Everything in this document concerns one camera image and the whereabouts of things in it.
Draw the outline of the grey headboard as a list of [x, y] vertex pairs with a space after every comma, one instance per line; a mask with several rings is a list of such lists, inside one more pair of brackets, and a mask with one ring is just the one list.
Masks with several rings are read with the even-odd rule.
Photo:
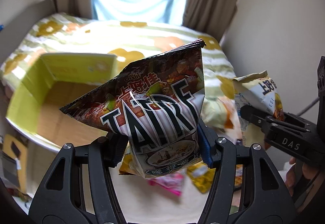
[[43, 0], [32, 4], [18, 14], [1, 31], [1, 63], [19, 46], [32, 26], [41, 19], [55, 13], [52, 0]]

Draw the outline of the green cardboard box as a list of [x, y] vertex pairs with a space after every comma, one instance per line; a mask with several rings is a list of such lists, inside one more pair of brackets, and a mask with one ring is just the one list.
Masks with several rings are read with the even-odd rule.
[[117, 57], [99, 53], [45, 53], [25, 72], [6, 119], [32, 142], [57, 152], [66, 143], [86, 145], [106, 134], [59, 109], [117, 74]]

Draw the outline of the dark Tairf chips bag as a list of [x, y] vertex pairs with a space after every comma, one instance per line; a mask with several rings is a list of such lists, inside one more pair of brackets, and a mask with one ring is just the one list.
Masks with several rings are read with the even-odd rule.
[[128, 64], [116, 77], [61, 107], [71, 118], [128, 138], [133, 174], [165, 176], [200, 159], [205, 98], [198, 39]]

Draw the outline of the floral striped quilt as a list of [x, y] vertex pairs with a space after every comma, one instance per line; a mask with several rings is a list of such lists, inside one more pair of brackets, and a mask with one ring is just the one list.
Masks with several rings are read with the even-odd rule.
[[205, 94], [202, 119], [209, 127], [234, 129], [234, 68], [210, 35], [165, 23], [96, 21], [55, 13], [35, 23], [1, 65], [1, 80], [15, 89], [43, 53], [113, 53], [118, 69], [143, 57], [175, 49], [197, 39], [202, 50]]

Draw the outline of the yellow cheese sticks bag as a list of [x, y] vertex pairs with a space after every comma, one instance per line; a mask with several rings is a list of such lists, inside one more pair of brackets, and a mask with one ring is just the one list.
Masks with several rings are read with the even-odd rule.
[[267, 71], [251, 73], [236, 77], [232, 80], [235, 91], [235, 105], [242, 131], [242, 144], [250, 147], [258, 143], [264, 144], [264, 134], [261, 129], [244, 119], [240, 110], [244, 106], [251, 106], [278, 120], [284, 120], [282, 101], [275, 82]]

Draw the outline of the pink striped snack bag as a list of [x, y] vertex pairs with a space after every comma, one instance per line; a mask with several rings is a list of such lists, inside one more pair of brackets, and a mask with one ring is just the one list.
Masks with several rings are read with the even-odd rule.
[[166, 176], [146, 180], [151, 186], [160, 186], [166, 191], [180, 197], [184, 186], [184, 173], [176, 172]]

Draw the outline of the potato chips snack bag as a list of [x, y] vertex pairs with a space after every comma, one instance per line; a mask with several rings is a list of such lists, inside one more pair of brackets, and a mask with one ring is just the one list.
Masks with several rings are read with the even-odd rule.
[[197, 190], [200, 193], [205, 194], [211, 189], [215, 169], [210, 169], [203, 161], [201, 161], [189, 166], [186, 174]]

